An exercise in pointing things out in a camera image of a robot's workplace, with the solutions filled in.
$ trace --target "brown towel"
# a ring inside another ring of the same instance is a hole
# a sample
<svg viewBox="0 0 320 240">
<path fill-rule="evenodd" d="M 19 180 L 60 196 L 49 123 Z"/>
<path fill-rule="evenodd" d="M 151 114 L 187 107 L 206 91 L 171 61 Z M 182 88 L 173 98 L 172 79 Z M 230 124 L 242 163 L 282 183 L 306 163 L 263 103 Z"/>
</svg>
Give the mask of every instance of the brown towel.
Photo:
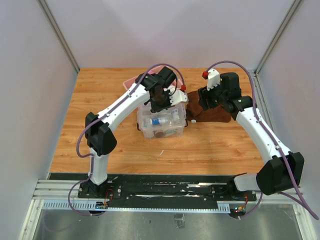
<svg viewBox="0 0 320 240">
<path fill-rule="evenodd" d="M 221 122 L 228 123 L 231 116 L 221 106 L 204 111 L 199 105 L 198 91 L 188 93 L 189 103 L 186 106 L 186 119 L 196 120 L 197 122 Z"/>
</svg>

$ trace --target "wooden table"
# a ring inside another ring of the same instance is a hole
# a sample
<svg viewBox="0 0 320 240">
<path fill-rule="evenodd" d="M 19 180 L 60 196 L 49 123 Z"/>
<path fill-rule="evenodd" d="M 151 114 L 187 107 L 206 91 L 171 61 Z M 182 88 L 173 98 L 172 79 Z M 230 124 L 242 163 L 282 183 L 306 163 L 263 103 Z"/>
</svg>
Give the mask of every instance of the wooden table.
<svg viewBox="0 0 320 240">
<path fill-rule="evenodd" d="M 98 113 L 124 92 L 123 82 L 143 73 L 144 68 L 82 68 L 56 148 L 51 172 L 88 172 L 89 158 L 76 154 L 77 139 L 85 127 L 89 112 Z M 203 68 L 180 69 L 187 92 L 207 83 L 201 77 Z M 220 73 L 236 72 L 240 77 L 242 95 L 251 95 L 245 73 L 238 68 L 218 69 Z M 136 111 L 132 112 L 114 133 L 117 146 L 111 153 L 108 173 L 234 175 L 256 173 L 262 158 L 242 127 L 229 123 L 197 122 L 184 128 L 182 137 L 146 140 L 137 130 Z M 83 138 L 80 151 L 88 153 Z"/>
</svg>

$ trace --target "pink basket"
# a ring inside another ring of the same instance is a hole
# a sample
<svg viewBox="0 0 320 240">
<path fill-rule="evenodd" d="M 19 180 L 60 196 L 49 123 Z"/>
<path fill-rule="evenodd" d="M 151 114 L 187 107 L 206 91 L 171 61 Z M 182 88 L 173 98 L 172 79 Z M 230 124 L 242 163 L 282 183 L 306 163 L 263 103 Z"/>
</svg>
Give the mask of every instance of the pink basket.
<svg viewBox="0 0 320 240">
<path fill-rule="evenodd" d="M 158 67 L 155 67 L 154 69 L 152 69 L 151 71 L 149 71 L 149 74 L 157 74 L 158 72 L 160 72 L 160 70 L 163 68 L 163 66 L 158 66 Z M 124 89 L 125 90 L 128 90 L 132 84 L 135 83 L 135 80 L 137 79 L 138 76 L 135 76 L 133 78 L 130 78 L 129 80 L 127 81 L 124 81 L 123 82 L 123 86 L 124 86 Z M 173 86 L 176 86 L 176 81 L 173 81 L 173 83 L 171 84 Z M 177 85 L 177 89 L 180 89 L 182 86 L 182 81 L 180 79 L 178 79 L 178 85 Z"/>
</svg>

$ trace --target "red cable end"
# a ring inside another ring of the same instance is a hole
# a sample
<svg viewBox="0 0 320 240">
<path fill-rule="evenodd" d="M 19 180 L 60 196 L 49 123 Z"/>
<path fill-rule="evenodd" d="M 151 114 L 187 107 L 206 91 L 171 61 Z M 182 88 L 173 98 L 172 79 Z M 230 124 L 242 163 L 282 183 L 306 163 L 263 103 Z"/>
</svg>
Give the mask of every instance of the red cable end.
<svg viewBox="0 0 320 240">
<path fill-rule="evenodd" d="M 204 79 L 208 79 L 208 76 L 209 76 L 209 72 L 204 71 L 204 72 L 202 73 L 202 77 L 203 77 Z"/>
</svg>

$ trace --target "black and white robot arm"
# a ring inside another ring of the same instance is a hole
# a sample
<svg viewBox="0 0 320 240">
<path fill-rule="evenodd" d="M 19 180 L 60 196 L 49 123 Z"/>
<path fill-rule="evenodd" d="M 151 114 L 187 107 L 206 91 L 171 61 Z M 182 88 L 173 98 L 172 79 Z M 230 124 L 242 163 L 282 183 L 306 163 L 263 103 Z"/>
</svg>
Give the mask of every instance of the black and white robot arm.
<svg viewBox="0 0 320 240">
<path fill-rule="evenodd" d="M 164 67 L 157 74 L 148 74 L 140 84 L 137 84 L 141 77 L 142 74 L 136 79 L 136 83 L 112 105 L 98 114 L 90 112 L 85 118 L 85 125 L 88 126 L 104 116 L 101 121 L 91 126 L 85 133 L 94 161 L 90 180 L 95 185 L 102 184 L 108 178 L 109 155 L 117 145 L 113 133 L 130 113 L 148 102 L 151 103 L 152 112 L 159 112 L 179 103 L 188 102 L 188 95 L 171 85 L 176 79 L 176 75 L 169 68 Z"/>
<path fill-rule="evenodd" d="M 260 152 L 264 167 L 258 173 L 240 174 L 233 178 L 232 184 L 235 192 L 248 190 L 262 191 L 266 195 L 291 189 L 288 170 L 279 148 L 284 152 L 297 185 L 300 183 L 304 158 L 299 153 L 293 153 L 286 147 L 273 131 L 268 127 L 260 111 L 256 108 L 259 120 L 254 114 L 253 101 L 250 96 L 242 96 L 239 76 L 234 72 L 219 74 L 215 69 L 203 73 L 207 79 L 207 86 L 200 88 L 199 104 L 204 110 L 222 106 L 234 120 L 236 120 L 249 134 L 258 151 Z M 272 134 L 277 142 L 275 146 L 271 137 L 260 124 Z"/>
</svg>

